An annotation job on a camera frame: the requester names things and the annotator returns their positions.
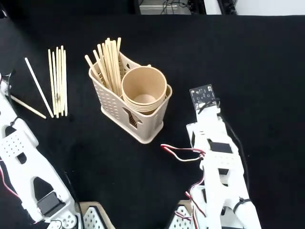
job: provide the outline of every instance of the black fabric surface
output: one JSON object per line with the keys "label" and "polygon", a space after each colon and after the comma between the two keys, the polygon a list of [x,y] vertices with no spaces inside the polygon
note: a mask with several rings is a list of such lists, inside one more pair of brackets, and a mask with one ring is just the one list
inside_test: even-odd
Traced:
{"label": "black fabric surface", "polygon": [[[305,17],[120,16],[36,21],[0,20],[0,72],[15,68],[12,94],[48,115],[23,60],[28,57],[51,102],[47,49],[65,45],[69,117],[43,120],[18,112],[40,152],[68,172],[80,201],[99,201],[118,229],[164,228],[184,191],[201,177],[160,143],[190,145],[195,121],[189,89],[211,83],[222,114],[244,145],[250,197],[262,228],[301,227]],[[121,51],[160,69],[173,88],[164,128],[142,145],[100,112],[85,54],[107,37]],[[20,201],[0,185],[0,228],[31,225]]]}

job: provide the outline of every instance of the red wire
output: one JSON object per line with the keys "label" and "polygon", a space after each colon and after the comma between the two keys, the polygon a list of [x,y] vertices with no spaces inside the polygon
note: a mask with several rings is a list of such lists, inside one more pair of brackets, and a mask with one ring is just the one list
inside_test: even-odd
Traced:
{"label": "red wire", "polygon": [[192,150],[192,151],[198,151],[200,154],[205,154],[205,152],[201,149],[196,149],[196,148],[177,148],[168,144],[161,144],[162,148],[169,148],[169,149],[180,149],[180,150]]}
{"label": "red wire", "polygon": [[196,185],[201,184],[204,181],[204,171],[203,171],[203,176],[201,178],[201,180],[199,180],[198,182],[196,182],[195,184],[193,184],[190,188],[189,188],[189,193],[191,194],[191,190],[193,189],[193,187],[195,187]]}
{"label": "red wire", "polygon": [[20,198],[20,197],[17,195],[17,193],[15,193],[13,190],[11,190],[11,189],[6,185],[5,180],[4,180],[3,170],[2,170],[2,168],[1,168],[1,166],[0,166],[0,174],[1,174],[1,176],[2,176],[2,182],[3,182],[4,187],[5,187],[11,194],[13,194],[15,197]]}
{"label": "red wire", "polygon": [[198,206],[198,204],[194,201],[194,199],[192,198],[192,196],[188,193],[185,192],[186,196],[191,199],[191,201],[195,204],[195,206],[198,208],[198,210],[203,214],[204,217],[206,217],[205,213],[200,209],[200,207]]}
{"label": "red wire", "polygon": [[182,219],[186,219],[186,220],[188,220],[188,221],[191,221],[191,220],[190,220],[191,216],[184,216],[184,215],[180,214],[180,213],[177,212],[177,211],[175,211],[175,215],[178,216],[178,217],[180,217],[180,218],[182,218]]}
{"label": "red wire", "polygon": [[194,212],[194,208],[193,208],[192,217],[193,217],[193,222],[194,222],[195,229],[198,229],[198,226],[197,226],[197,221],[196,221],[196,219],[195,219],[195,212]]}

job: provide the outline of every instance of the chopstick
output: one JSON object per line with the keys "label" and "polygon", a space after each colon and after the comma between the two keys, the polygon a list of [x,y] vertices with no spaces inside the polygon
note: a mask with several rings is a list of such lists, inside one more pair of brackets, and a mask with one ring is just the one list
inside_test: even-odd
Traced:
{"label": "chopstick", "polygon": [[68,91],[67,91],[67,56],[66,51],[63,51],[63,66],[64,66],[64,98],[65,98],[65,116],[68,116]]}
{"label": "chopstick", "polygon": [[110,38],[107,38],[102,45],[97,45],[98,53],[96,50],[93,50],[95,60],[101,71],[101,75],[97,73],[89,56],[85,55],[85,59],[89,67],[92,69],[93,77],[100,83],[102,83],[101,77],[103,77],[105,86],[118,96],[121,96],[122,94],[121,70],[119,64],[120,47],[120,37],[117,41],[111,41]]}
{"label": "chopstick", "polygon": [[47,117],[45,115],[43,115],[42,113],[40,113],[39,111],[35,110],[33,107],[30,107],[29,105],[27,105],[26,103],[24,103],[23,101],[21,101],[20,99],[17,99],[15,96],[10,95],[11,99],[13,101],[15,101],[16,103],[20,104],[21,106],[27,108],[29,111],[32,111],[34,114],[38,115],[39,117],[43,118],[43,119],[47,119]]}
{"label": "chopstick", "polygon": [[63,45],[61,46],[61,115],[64,116],[65,96],[64,96],[64,61],[63,61]]}
{"label": "chopstick", "polygon": [[48,49],[48,58],[49,58],[49,71],[50,71],[53,113],[55,114],[56,106],[55,106],[54,81],[53,81],[52,59],[51,59],[51,50],[50,49]]}
{"label": "chopstick", "polygon": [[54,79],[54,96],[55,96],[55,111],[54,115],[56,115],[56,118],[59,118],[58,114],[58,107],[57,107],[57,100],[58,100],[58,95],[57,95],[57,79],[56,79],[56,61],[55,61],[55,53],[52,52],[52,61],[53,61],[53,79]]}
{"label": "chopstick", "polygon": [[101,74],[102,74],[102,76],[103,76],[103,78],[104,78],[104,81],[105,81],[105,83],[106,83],[106,86],[107,86],[108,89],[111,90],[111,86],[110,86],[109,81],[108,81],[108,78],[107,78],[106,70],[104,69],[104,67],[103,67],[103,65],[102,65],[102,63],[101,63],[100,58],[99,58],[99,56],[98,56],[96,50],[93,50],[93,54],[94,54],[94,57],[95,57],[95,59],[96,59],[96,62],[97,62],[97,64],[98,64],[98,66],[99,66],[99,68],[100,68],[100,71],[101,71]]}
{"label": "chopstick", "polygon": [[57,81],[57,113],[58,115],[61,112],[61,80],[60,80],[60,76],[59,76],[59,51],[58,51],[58,47],[56,47],[56,81]]}
{"label": "chopstick", "polygon": [[50,106],[49,106],[49,104],[48,104],[48,101],[47,101],[46,97],[44,96],[44,93],[42,92],[42,89],[41,89],[41,87],[40,87],[40,85],[39,85],[39,83],[38,83],[38,81],[37,81],[37,78],[36,78],[36,76],[35,76],[35,73],[34,73],[32,67],[31,67],[31,65],[30,65],[30,62],[29,62],[28,58],[24,58],[24,60],[25,60],[27,66],[28,66],[28,68],[29,68],[29,71],[30,71],[30,73],[31,73],[31,75],[32,75],[32,77],[33,77],[33,80],[34,80],[34,82],[35,82],[35,84],[36,84],[36,86],[37,86],[37,88],[38,88],[38,91],[39,91],[39,93],[40,93],[40,95],[41,95],[41,97],[42,97],[42,99],[43,99],[43,101],[44,101],[44,104],[46,105],[46,107],[47,107],[47,109],[48,109],[48,111],[49,111],[49,113],[50,113],[50,116],[51,116],[52,118],[54,118],[54,115],[53,115],[53,113],[52,113],[52,110],[51,110],[51,108],[50,108]]}
{"label": "chopstick", "polygon": [[55,109],[54,115],[56,118],[61,116],[68,116],[68,96],[67,96],[67,63],[66,63],[66,50],[63,45],[56,47],[56,52],[52,52],[52,63],[53,71],[50,67],[51,78],[51,90],[54,89],[54,101]]}

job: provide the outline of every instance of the black cable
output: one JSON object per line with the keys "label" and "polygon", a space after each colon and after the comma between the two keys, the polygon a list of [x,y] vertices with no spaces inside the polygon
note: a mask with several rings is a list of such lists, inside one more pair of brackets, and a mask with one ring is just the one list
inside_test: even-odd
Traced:
{"label": "black cable", "polygon": [[72,193],[72,196],[73,196],[73,198],[74,198],[74,200],[75,200],[75,203],[77,204],[77,207],[79,208],[79,211],[80,211],[80,214],[81,214],[81,224],[82,224],[82,228],[84,229],[84,228],[85,228],[85,222],[84,222],[84,217],[83,217],[83,215],[82,215],[80,202],[79,202],[79,200],[78,200],[77,197],[76,197],[74,188],[73,188],[73,186],[72,186],[72,184],[71,184],[71,181],[70,181],[70,179],[69,179],[69,177],[68,177],[68,175],[67,175],[67,172],[64,172],[64,174],[65,174],[65,176],[66,176],[66,178],[67,178],[67,180],[68,180],[68,182],[69,182],[69,185],[70,185],[70,188],[71,188],[71,193]]}
{"label": "black cable", "polygon": [[167,2],[168,2],[168,0],[165,0],[164,2],[163,2],[163,10],[161,11],[161,13],[160,14],[163,14],[164,12],[165,12],[165,9],[167,8]]}
{"label": "black cable", "polygon": [[181,8],[188,8],[188,5],[187,4],[185,4],[184,2],[180,2],[181,0],[178,0],[178,1],[175,1],[175,0],[172,0],[171,2],[169,2],[169,0],[165,0],[164,2],[163,2],[163,10],[161,11],[161,13],[160,14],[163,14],[164,12],[165,12],[165,14],[168,14],[167,13],[167,7],[168,6],[171,6],[171,8],[172,8],[172,11],[173,11],[173,14],[175,14],[174,13],[174,10],[173,10],[173,3],[177,3]]}
{"label": "black cable", "polygon": [[172,0],[172,2],[171,2],[171,8],[172,8],[173,14],[175,14],[175,12],[173,11],[173,1],[175,1],[175,0]]}
{"label": "black cable", "polygon": [[61,223],[61,226],[59,227],[60,229],[61,229],[61,227],[62,227],[62,222],[60,221],[60,220],[51,220],[51,222],[56,222],[56,221],[58,221],[58,222],[60,222]]}
{"label": "black cable", "polygon": [[212,100],[208,101],[207,103],[205,103],[200,109],[199,109],[199,112],[198,114],[200,114],[207,106],[211,105],[211,103],[213,102],[220,102],[220,99],[219,98],[213,98]]}
{"label": "black cable", "polygon": [[[203,107],[200,108],[198,114],[200,114],[208,105],[210,105],[214,101],[218,101],[217,107],[219,107],[220,99],[219,98],[214,98],[214,99],[208,101],[205,105],[203,105]],[[245,174],[245,180],[246,180],[246,187],[247,187],[247,189],[249,191],[249,188],[250,188],[249,171],[248,171],[248,164],[247,164],[247,161],[246,161],[246,157],[244,155],[243,144],[242,144],[241,140],[239,140],[239,137],[237,136],[237,134],[232,129],[231,125],[225,120],[225,118],[221,114],[219,114],[219,116],[223,119],[224,124],[231,131],[231,133],[233,134],[234,138],[236,139],[236,141],[237,141],[237,143],[239,145],[241,158],[242,158],[242,161],[243,161],[243,164],[244,164],[244,174]]]}
{"label": "black cable", "polygon": [[8,78],[8,100],[9,100],[9,103],[10,103],[10,105],[12,106],[14,112],[17,114],[16,109],[15,109],[15,106],[14,106],[13,101],[12,101],[12,99],[11,99],[11,94],[10,94],[10,78],[11,78],[11,76],[12,76],[14,73],[15,73],[15,70],[13,70],[10,74],[4,75],[4,76]]}
{"label": "black cable", "polygon": [[250,181],[249,181],[249,172],[248,172],[248,165],[246,162],[246,157],[244,155],[244,147],[243,144],[241,142],[241,140],[239,140],[239,137],[237,136],[237,134],[234,132],[234,130],[232,129],[232,127],[230,126],[230,124],[224,119],[224,117],[222,115],[220,115],[220,117],[223,119],[224,124],[227,126],[227,128],[231,131],[231,133],[233,134],[234,138],[236,139],[238,145],[239,145],[239,149],[240,149],[240,154],[241,154],[241,158],[243,160],[243,164],[244,164],[244,174],[245,174],[245,178],[246,178],[246,186],[247,189],[249,191],[250,188]]}

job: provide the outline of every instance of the perforated panel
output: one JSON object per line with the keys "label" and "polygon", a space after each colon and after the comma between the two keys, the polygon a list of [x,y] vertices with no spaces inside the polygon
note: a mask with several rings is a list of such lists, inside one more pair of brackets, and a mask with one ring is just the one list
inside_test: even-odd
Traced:
{"label": "perforated panel", "polygon": [[19,131],[0,140],[1,157],[16,157],[23,153],[24,145]]}
{"label": "perforated panel", "polygon": [[[191,216],[185,206],[179,206],[178,209],[176,210],[183,216]],[[174,215],[173,220],[168,227],[168,229],[192,229],[193,228],[193,222],[187,219],[183,219],[179,216]]]}
{"label": "perforated panel", "polygon": [[61,229],[61,222],[60,221],[52,221],[47,229]]}
{"label": "perforated panel", "polygon": [[102,220],[94,207],[89,207],[84,215],[86,229],[105,229]]}
{"label": "perforated panel", "polygon": [[217,168],[240,168],[242,167],[239,155],[212,152],[206,155],[206,162],[213,164]]}

